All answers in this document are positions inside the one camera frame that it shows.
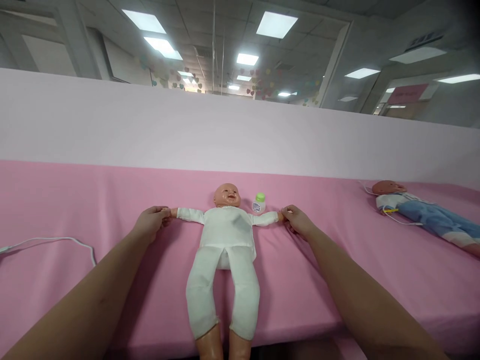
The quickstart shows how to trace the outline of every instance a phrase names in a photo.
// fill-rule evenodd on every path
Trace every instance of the infant mannequin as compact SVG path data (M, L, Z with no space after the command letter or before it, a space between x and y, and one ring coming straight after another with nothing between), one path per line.
M213 196L215 208L205 213L173 208L171 216L204 225L186 285L188 318L200 359L223 359L220 327L213 296L216 269L230 270L235 298L230 325L229 358L249 359L257 326L260 287L253 261L257 256L252 226L283 220L281 212L253 216L240 209L237 187L225 183Z
M398 209L406 218L422 223L421 227L428 232L480 258L480 225L408 193L405 186L395 181L379 181L371 190L380 195L376 207L382 214L383 210Z

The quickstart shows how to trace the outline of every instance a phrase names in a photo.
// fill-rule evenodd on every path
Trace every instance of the bottle cap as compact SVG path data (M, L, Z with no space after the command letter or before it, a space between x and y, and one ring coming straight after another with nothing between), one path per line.
M263 192L259 192L255 197L255 201L263 203L265 201L265 194Z

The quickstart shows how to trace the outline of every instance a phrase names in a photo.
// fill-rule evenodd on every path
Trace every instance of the forearm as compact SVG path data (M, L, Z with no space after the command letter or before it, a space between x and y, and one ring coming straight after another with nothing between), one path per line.
M378 282L321 230L305 236L346 327L369 359L383 349L414 349L446 359L436 342Z
M101 359L148 245L127 235L3 359Z

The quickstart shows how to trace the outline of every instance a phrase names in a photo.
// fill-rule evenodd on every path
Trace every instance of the small bottle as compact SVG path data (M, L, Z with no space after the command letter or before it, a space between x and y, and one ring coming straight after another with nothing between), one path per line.
M265 211L265 207L265 194L259 192L255 197L255 201L251 205L251 209L255 214L260 215Z

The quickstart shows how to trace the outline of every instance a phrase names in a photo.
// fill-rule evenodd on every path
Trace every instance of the white sleeve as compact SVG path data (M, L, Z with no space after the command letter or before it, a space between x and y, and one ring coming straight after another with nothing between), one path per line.
M188 209L179 207L176 212L176 217L185 221L200 223L205 225L205 213L200 210Z
M379 210L385 209L396 209L398 204L398 195L380 195L376 198L376 207Z
M248 216L250 216L253 226L267 226L279 220L279 214L276 211L266 212L260 216L254 216L252 214L248 214Z

